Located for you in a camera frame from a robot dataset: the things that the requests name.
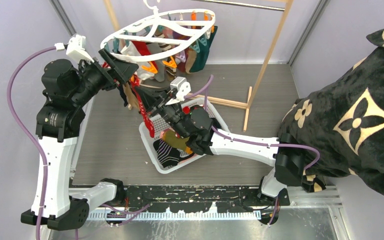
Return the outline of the red snowflake sock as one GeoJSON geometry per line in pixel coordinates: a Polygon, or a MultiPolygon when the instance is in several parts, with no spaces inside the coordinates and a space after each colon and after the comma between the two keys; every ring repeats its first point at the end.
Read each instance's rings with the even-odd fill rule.
{"type": "Polygon", "coordinates": [[[155,137],[155,128],[154,128],[154,124],[153,122],[150,120],[147,112],[146,112],[146,109],[145,109],[145,106],[143,104],[143,101],[139,95],[139,92],[137,91],[137,88],[140,86],[140,79],[138,78],[138,76],[136,74],[134,74],[130,80],[130,85],[131,85],[131,89],[132,91],[134,92],[134,95],[136,97],[136,99],[138,100],[138,104],[139,104],[139,111],[140,111],[140,114],[142,115],[142,118],[143,118],[143,122],[146,126],[146,128],[148,129],[148,132],[149,132],[149,136],[151,138],[154,138],[155,137]]]}

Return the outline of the brown sock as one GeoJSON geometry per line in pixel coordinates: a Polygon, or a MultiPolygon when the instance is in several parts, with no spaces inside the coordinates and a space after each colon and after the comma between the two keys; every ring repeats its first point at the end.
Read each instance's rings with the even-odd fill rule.
{"type": "Polygon", "coordinates": [[[123,88],[124,94],[126,95],[128,104],[130,104],[133,108],[139,111],[140,110],[139,101],[134,91],[132,90],[131,86],[126,83],[122,86],[122,88],[123,88]]]}

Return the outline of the orange clip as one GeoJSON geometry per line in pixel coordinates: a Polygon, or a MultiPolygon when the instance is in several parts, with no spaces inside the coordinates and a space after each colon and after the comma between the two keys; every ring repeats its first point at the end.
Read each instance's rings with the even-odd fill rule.
{"type": "Polygon", "coordinates": [[[177,68],[176,60],[173,58],[172,55],[169,57],[169,60],[163,60],[162,63],[169,68],[172,68],[172,69],[177,68]]]}
{"type": "Polygon", "coordinates": [[[149,73],[157,74],[158,68],[153,64],[152,61],[149,61],[145,65],[142,65],[141,68],[149,73]]]}
{"type": "Polygon", "coordinates": [[[197,12],[196,11],[193,11],[191,14],[190,14],[190,19],[192,21],[196,21],[197,20],[197,12]]]}

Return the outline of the white oval clip hanger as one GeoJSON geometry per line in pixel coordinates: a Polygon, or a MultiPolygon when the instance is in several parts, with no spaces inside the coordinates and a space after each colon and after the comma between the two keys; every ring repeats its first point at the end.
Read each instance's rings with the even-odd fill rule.
{"type": "Polygon", "coordinates": [[[174,45],[174,48],[151,54],[148,56],[129,56],[123,54],[113,53],[112,55],[123,61],[156,61],[166,59],[170,56],[174,56],[184,50],[186,50],[193,43],[197,42],[202,37],[205,37],[207,40],[210,38],[212,27],[215,25],[216,14],[209,9],[204,8],[192,8],[192,9],[177,9],[170,10],[165,12],[159,12],[159,9],[156,5],[150,6],[146,0],[143,1],[143,4],[152,11],[152,15],[144,17],[140,20],[137,20],[117,31],[105,37],[100,43],[100,48],[105,48],[107,43],[111,40],[127,40],[127,41],[137,41],[145,43],[157,43],[157,44],[167,44],[174,45]],[[170,15],[185,15],[191,14],[193,11],[196,11],[197,14],[204,14],[203,20],[170,20],[168,16],[170,15]],[[164,38],[157,37],[155,33],[158,27],[166,27],[172,30],[175,33],[178,33],[182,36],[188,37],[188,39],[174,39],[174,38],[164,38]]]}

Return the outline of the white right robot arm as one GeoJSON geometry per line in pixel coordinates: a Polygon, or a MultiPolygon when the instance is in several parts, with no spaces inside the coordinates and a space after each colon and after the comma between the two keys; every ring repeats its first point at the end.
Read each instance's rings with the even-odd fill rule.
{"type": "Polygon", "coordinates": [[[291,135],[280,137],[252,137],[234,134],[222,128],[215,113],[210,113],[207,97],[191,106],[182,105],[185,99],[181,90],[168,87],[151,89],[134,86],[144,114],[145,125],[150,136],[157,131],[150,121],[159,117],[167,127],[159,132],[159,139],[172,149],[178,149],[194,157],[235,156],[251,159],[268,166],[271,171],[259,184],[257,198],[263,205],[271,205],[280,192],[289,186],[300,187],[303,184],[305,167],[303,150],[291,135]]]}

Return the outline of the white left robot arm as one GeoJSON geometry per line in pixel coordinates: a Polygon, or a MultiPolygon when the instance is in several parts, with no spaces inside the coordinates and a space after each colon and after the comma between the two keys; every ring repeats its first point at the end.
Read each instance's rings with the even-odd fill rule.
{"type": "Polygon", "coordinates": [[[36,115],[35,134],[29,134],[39,151],[38,183],[33,204],[20,216],[23,224],[77,230],[90,211],[106,203],[118,207],[126,200],[123,182],[112,178],[81,193],[69,193],[72,158],[86,116],[84,106],[99,91],[127,83],[138,69],[137,64],[119,60],[105,49],[99,54],[107,67],[85,57],[78,60],[78,67],[68,59],[53,60],[44,67],[41,81],[46,101],[36,115]]]}

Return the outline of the white plastic basket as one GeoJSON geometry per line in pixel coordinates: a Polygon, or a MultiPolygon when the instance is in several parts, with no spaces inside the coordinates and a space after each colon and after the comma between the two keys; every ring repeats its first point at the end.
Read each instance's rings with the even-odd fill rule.
{"type": "MultiPolygon", "coordinates": [[[[183,108],[192,108],[195,105],[202,106],[203,104],[204,97],[199,97],[184,102],[181,104],[181,106],[183,108]]],[[[207,112],[210,118],[217,120],[219,123],[219,128],[223,129],[225,132],[230,133],[228,125],[223,120],[216,107],[211,102],[209,102],[209,100],[207,102],[207,112]]],[[[168,130],[170,125],[166,123],[159,114],[151,117],[150,121],[154,126],[154,137],[151,137],[149,130],[144,122],[139,125],[139,133],[149,158],[159,173],[168,174],[174,172],[205,156],[205,154],[189,154],[181,149],[169,146],[163,140],[160,140],[160,133],[168,130]]]]}

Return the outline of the red white sock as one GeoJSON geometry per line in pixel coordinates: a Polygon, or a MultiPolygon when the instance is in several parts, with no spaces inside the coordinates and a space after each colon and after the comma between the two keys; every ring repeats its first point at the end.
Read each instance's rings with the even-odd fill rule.
{"type": "MultiPolygon", "coordinates": [[[[156,48],[157,50],[159,47],[155,43],[145,43],[142,41],[129,41],[122,49],[121,54],[127,55],[127,56],[135,56],[135,57],[143,57],[143,56],[149,56],[151,55],[151,51],[149,50],[148,46],[151,46],[152,48],[156,48]]],[[[157,63],[156,61],[152,61],[152,63],[157,67],[158,73],[153,74],[148,71],[145,71],[142,69],[142,65],[147,64],[149,61],[133,61],[138,65],[137,77],[141,81],[145,81],[148,79],[156,80],[157,82],[163,82],[165,80],[165,73],[164,73],[164,65],[161,63],[157,63]]]]}

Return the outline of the olive green sock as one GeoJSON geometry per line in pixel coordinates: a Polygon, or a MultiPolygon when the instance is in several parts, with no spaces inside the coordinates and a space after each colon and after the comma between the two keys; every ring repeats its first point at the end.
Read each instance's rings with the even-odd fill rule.
{"type": "Polygon", "coordinates": [[[189,140],[188,137],[181,138],[178,134],[172,129],[166,129],[160,132],[160,138],[170,147],[179,149],[184,151],[187,154],[193,154],[194,152],[191,150],[189,146],[187,146],[187,142],[189,140]]]}

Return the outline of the black white striped sock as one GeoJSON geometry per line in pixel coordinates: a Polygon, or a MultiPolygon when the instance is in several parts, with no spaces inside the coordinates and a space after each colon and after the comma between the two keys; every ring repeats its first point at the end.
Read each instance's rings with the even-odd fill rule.
{"type": "Polygon", "coordinates": [[[157,160],[163,168],[172,168],[178,165],[179,162],[192,157],[192,154],[184,154],[177,148],[173,148],[166,144],[163,140],[158,139],[153,142],[153,148],[157,154],[157,160]]]}

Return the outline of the dark green sock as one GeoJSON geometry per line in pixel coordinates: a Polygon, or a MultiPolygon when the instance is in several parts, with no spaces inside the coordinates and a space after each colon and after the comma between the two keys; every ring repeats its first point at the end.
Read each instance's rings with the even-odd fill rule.
{"type": "Polygon", "coordinates": [[[207,44],[203,45],[202,43],[199,43],[200,52],[196,54],[195,61],[190,68],[190,73],[196,73],[204,69],[206,66],[209,54],[210,54],[210,48],[212,46],[213,40],[217,34],[218,26],[214,27],[214,32],[210,34],[210,38],[207,39],[207,44]]]}

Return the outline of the metal rack rod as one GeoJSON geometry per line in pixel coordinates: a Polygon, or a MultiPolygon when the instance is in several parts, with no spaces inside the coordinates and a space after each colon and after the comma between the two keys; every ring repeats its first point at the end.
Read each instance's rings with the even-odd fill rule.
{"type": "Polygon", "coordinates": [[[233,2],[233,1],[226,1],[226,0],[194,0],[194,1],[195,2],[203,2],[203,3],[228,5],[228,6],[236,6],[236,7],[244,7],[244,8],[269,10],[269,11],[276,11],[276,12],[284,12],[286,10],[284,7],[265,6],[265,5],[257,5],[257,4],[251,4],[251,3],[243,3],[243,2],[233,2]]]}

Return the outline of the black floral plush blanket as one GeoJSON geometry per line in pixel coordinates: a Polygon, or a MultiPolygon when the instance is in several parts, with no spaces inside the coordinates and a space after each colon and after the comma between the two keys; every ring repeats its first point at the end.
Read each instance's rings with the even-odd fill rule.
{"type": "Polygon", "coordinates": [[[321,177],[359,177],[384,196],[384,28],[366,36],[375,49],[342,77],[298,98],[278,133],[292,135],[305,151],[302,186],[325,189],[321,177]]]}

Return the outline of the wooden drying rack frame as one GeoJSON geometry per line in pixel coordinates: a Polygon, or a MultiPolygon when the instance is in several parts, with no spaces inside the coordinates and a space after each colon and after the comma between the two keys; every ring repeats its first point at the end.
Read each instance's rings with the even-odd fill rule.
{"type": "MultiPolygon", "coordinates": [[[[153,14],[153,11],[148,9],[144,0],[126,1],[124,8],[125,12],[134,16],[134,21],[129,21],[125,25],[121,25],[117,19],[112,2],[104,1],[104,6],[113,26],[113,33],[124,28],[142,18],[146,18],[153,14]]],[[[260,71],[256,78],[255,84],[249,88],[248,97],[245,102],[234,101],[225,98],[211,97],[210,101],[217,105],[222,105],[230,108],[242,109],[245,111],[243,129],[247,130],[249,122],[249,112],[258,88],[262,82],[263,76],[269,64],[270,58],[274,52],[277,41],[280,37],[285,21],[291,10],[293,2],[291,0],[273,0],[270,7],[285,8],[284,12],[263,10],[256,8],[247,8],[241,6],[231,6],[223,4],[215,4],[208,2],[199,2],[194,0],[152,0],[148,1],[150,6],[157,6],[159,12],[184,9],[208,9],[215,13],[215,24],[211,29],[214,32],[215,26],[218,26],[217,33],[210,47],[210,53],[206,65],[212,62],[212,58],[219,57],[219,62],[223,65],[234,64],[234,59],[238,58],[240,64],[245,64],[245,56],[248,53],[257,55],[257,62],[261,65],[260,71]]],[[[169,20],[191,20],[191,13],[184,15],[173,14],[168,16],[169,20]]],[[[155,33],[156,37],[187,40],[188,37],[179,33],[173,32],[163,26],[159,26],[155,33]]],[[[194,64],[197,53],[200,52],[199,43],[207,45],[207,39],[203,36],[201,39],[190,45],[185,50],[173,55],[176,61],[177,68],[183,65],[185,74],[190,75],[190,69],[194,64]]],[[[156,47],[150,45],[148,49],[152,54],[158,54],[174,48],[174,45],[163,43],[154,43],[156,47]]],[[[166,59],[155,60],[157,63],[168,61],[166,59]]]]}

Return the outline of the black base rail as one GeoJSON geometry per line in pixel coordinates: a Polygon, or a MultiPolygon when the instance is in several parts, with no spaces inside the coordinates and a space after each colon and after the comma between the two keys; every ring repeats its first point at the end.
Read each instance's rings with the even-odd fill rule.
{"type": "Polygon", "coordinates": [[[275,223],[288,191],[263,196],[258,186],[128,185],[124,199],[103,205],[108,220],[245,220],[275,223]]]}

